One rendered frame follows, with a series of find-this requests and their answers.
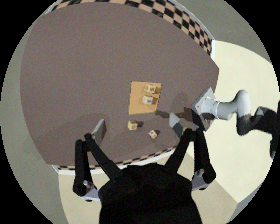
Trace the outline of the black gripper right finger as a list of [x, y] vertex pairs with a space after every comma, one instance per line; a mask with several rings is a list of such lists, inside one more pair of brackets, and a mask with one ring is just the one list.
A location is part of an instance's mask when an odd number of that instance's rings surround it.
[[193, 142], [194, 175], [191, 181], [192, 191], [206, 189], [216, 178], [216, 172], [210, 163], [203, 129], [197, 128], [196, 131], [192, 131], [192, 129], [187, 128], [187, 126], [174, 113], [170, 113], [169, 125], [172, 127], [180, 141], [163, 168], [154, 177], [153, 187], [157, 190], [166, 188], [174, 173], [177, 173], [188, 149], [189, 142]]

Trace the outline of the wooden letter block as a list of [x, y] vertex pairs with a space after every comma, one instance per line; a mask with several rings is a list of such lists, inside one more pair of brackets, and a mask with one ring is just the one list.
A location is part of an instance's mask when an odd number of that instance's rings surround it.
[[143, 100], [142, 102], [145, 104], [152, 104], [153, 97], [149, 95], [143, 95]]
[[129, 121], [129, 123], [128, 123], [128, 128], [129, 128], [130, 130], [136, 130], [136, 128], [137, 128], [137, 123], [136, 123], [135, 121]]
[[156, 132], [154, 130], [149, 132], [149, 134], [151, 135], [152, 138], [155, 138], [157, 136], [157, 134], [156, 134]]
[[146, 84], [145, 91], [148, 93], [154, 93], [156, 86], [151, 84]]

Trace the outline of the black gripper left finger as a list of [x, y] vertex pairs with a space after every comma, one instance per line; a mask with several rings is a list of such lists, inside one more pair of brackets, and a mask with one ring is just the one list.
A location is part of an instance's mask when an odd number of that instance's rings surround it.
[[90, 172], [87, 155], [87, 152], [90, 151], [109, 179], [112, 178], [124, 192], [132, 193], [136, 190], [135, 181], [124, 173], [100, 149], [106, 131], [105, 120], [101, 119], [92, 133], [84, 135], [86, 141], [79, 139], [75, 142], [75, 179], [73, 192], [87, 202], [91, 202], [92, 200], [100, 201], [98, 197], [99, 190], [93, 184]]

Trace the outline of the tan square mat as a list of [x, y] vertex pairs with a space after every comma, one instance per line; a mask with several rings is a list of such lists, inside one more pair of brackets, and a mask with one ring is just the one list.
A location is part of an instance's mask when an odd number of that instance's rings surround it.
[[[151, 84], [156, 86], [155, 92], [154, 93], [146, 92], [145, 91], [146, 84]], [[160, 95], [160, 89], [161, 89], [161, 83], [132, 81], [128, 115], [156, 112], [159, 95]], [[153, 97], [151, 105], [146, 105], [142, 102], [143, 95], [149, 95]]]

